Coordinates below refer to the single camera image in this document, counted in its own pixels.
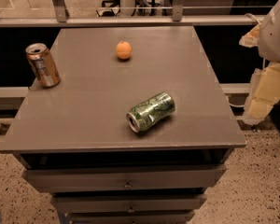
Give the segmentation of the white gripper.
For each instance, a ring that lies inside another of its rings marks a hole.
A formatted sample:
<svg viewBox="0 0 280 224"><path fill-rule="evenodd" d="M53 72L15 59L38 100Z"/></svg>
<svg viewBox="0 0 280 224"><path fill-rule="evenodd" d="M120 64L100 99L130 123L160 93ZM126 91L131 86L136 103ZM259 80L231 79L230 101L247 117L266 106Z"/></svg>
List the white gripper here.
<svg viewBox="0 0 280 224"><path fill-rule="evenodd" d="M269 115L280 101L280 0L265 16L261 25L254 26L241 37L239 45L258 46L259 56L271 62L252 75L249 94L245 100L243 122L257 125Z"/></svg>

